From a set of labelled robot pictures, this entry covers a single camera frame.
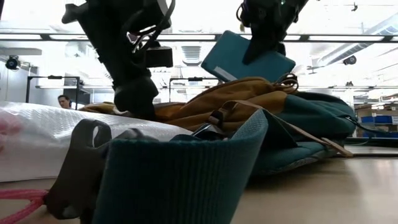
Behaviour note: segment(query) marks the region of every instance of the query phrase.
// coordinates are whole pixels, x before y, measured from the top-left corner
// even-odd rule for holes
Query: table surface
[[[367,150],[380,153],[382,149]],[[49,189],[52,183],[53,180],[2,183],[0,189]],[[20,210],[26,203],[0,200],[0,217]],[[398,158],[327,159],[251,180],[232,224],[389,224],[398,223],[397,206]],[[79,221],[55,220],[42,207],[20,223]]]

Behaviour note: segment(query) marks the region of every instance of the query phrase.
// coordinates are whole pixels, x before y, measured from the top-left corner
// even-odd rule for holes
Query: buckle
[[[200,126],[192,136],[208,141],[223,140],[226,137],[219,127],[208,123]]]
[[[138,129],[128,129],[115,139],[156,140]],[[75,126],[59,176],[44,198],[56,219],[80,217],[81,223],[91,223],[111,140],[111,128],[104,122],[83,119]]]
[[[224,113],[220,110],[215,110],[211,113],[210,117],[208,118],[208,122],[214,124],[218,127],[223,126],[224,121]]]

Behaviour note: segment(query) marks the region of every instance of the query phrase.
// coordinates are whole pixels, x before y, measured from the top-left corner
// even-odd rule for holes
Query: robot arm
[[[174,6],[175,0],[170,8],[165,0],[89,0],[81,6],[66,5],[62,22],[81,25],[113,79],[118,110],[155,118],[152,101],[158,91],[148,68],[173,67],[172,49],[160,47],[156,38],[171,26]]]
[[[245,27],[251,28],[252,39],[243,63],[248,65],[260,54],[275,50],[282,54],[285,47],[281,43],[287,29],[299,19],[299,13],[308,0],[244,0],[239,7],[238,19]]]

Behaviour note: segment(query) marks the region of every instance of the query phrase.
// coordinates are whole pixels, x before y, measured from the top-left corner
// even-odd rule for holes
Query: pink cord
[[[21,221],[44,204],[43,197],[46,190],[0,190],[0,199],[26,199],[30,200],[24,209],[0,220],[0,224],[14,224]]]

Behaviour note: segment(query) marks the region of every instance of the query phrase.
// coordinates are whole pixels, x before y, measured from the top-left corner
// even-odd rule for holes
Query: backpack strap
[[[230,101],[225,102],[219,110],[212,112],[212,114],[208,118],[208,122],[222,128],[223,121],[233,112],[235,107],[239,104],[254,107],[259,110],[263,110],[265,113],[270,114],[273,118],[275,118],[280,123],[292,128],[293,130],[302,134],[303,136],[305,136],[317,143],[320,143],[324,146],[331,147],[345,157],[353,157],[353,153],[346,150],[343,146],[340,146],[339,144],[337,144],[327,138],[317,138],[317,137],[313,136],[312,134],[302,130],[301,128],[294,126],[293,124],[290,124],[290,123],[284,121],[283,119],[280,119],[279,117],[275,116],[274,114],[271,114],[263,107],[261,107],[259,105],[255,105],[254,103],[251,103],[251,102],[245,101],[245,100],[230,100]]]

